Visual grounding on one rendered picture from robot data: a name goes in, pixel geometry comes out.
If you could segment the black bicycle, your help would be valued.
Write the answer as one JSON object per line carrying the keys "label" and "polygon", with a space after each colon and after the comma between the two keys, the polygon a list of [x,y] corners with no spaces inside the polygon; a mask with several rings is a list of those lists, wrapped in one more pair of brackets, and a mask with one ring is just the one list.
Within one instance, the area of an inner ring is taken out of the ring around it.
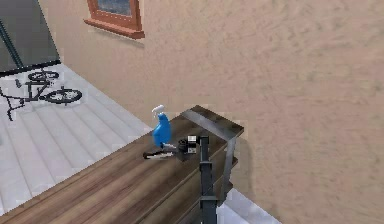
{"label": "black bicycle", "polygon": [[67,106],[70,103],[79,101],[83,94],[80,90],[66,88],[61,86],[59,89],[44,94],[44,91],[54,84],[54,80],[60,77],[58,72],[41,70],[28,75],[27,97],[6,95],[0,88],[0,96],[4,97],[8,104],[7,116],[10,121],[12,111],[22,108],[26,102],[46,101],[52,104],[64,104]]}

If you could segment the blue spray bottle white nozzle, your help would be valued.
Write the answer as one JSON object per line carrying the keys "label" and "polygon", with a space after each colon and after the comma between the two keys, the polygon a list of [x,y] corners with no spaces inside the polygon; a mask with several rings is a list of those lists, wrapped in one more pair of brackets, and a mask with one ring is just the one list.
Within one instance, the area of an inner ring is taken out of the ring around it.
{"label": "blue spray bottle white nozzle", "polygon": [[152,109],[158,118],[158,124],[152,132],[154,143],[157,147],[167,144],[171,139],[171,126],[167,115],[164,113],[165,106],[159,105]]}

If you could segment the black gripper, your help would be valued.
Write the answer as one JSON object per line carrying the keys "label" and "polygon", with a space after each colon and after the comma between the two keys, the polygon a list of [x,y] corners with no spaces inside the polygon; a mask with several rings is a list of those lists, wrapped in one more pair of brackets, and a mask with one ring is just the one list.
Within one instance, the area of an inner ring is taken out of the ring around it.
{"label": "black gripper", "polygon": [[[180,139],[178,141],[178,146],[168,144],[168,143],[161,143],[161,148],[164,150],[171,150],[171,149],[177,149],[182,154],[188,153],[188,140],[187,139]],[[176,154],[173,152],[164,152],[164,151],[155,151],[155,152],[144,152],[143,158],[144,159],[162,159],[167,157],[175,156]]]}

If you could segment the dark grey door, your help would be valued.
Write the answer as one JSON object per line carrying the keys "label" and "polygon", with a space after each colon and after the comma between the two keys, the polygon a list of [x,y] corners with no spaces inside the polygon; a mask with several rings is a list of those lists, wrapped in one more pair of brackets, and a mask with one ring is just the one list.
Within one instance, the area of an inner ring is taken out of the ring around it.
{"label": "dark grey door", "polygon": [[0,0],[0,77],[60,63],[38,0]]}

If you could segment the brown wooden shelf unit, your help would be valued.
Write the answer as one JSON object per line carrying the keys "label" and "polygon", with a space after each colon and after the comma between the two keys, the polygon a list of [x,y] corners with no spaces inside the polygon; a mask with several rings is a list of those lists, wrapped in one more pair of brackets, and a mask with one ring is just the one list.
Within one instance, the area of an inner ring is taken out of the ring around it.
{"label": "brown wooden shelf unit", "polygon": [[0,217],[0,224],[191,224],[200,155],[143,158],[146,134]]}

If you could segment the white box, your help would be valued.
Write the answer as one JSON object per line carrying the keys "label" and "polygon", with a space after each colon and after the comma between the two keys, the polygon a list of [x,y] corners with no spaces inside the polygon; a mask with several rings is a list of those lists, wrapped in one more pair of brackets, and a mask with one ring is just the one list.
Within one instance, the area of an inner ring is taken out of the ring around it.
{"label": "white box", "polygon": [[217,208],[217,216],[217,224],[282,224],[235,188]]}

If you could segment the red-brown framed window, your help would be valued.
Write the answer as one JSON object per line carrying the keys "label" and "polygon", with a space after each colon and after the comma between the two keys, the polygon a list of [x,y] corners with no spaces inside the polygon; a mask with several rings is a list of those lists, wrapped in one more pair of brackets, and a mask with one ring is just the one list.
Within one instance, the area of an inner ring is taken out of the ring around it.
{"label": "red-brown framed window", "polygon": [[87,0],[90,17],[84,22],[131,39],[143,39],[145,33],[142,28],[139,0],[123,1],[127,2],[127,14],[103,10],[98,0]]}

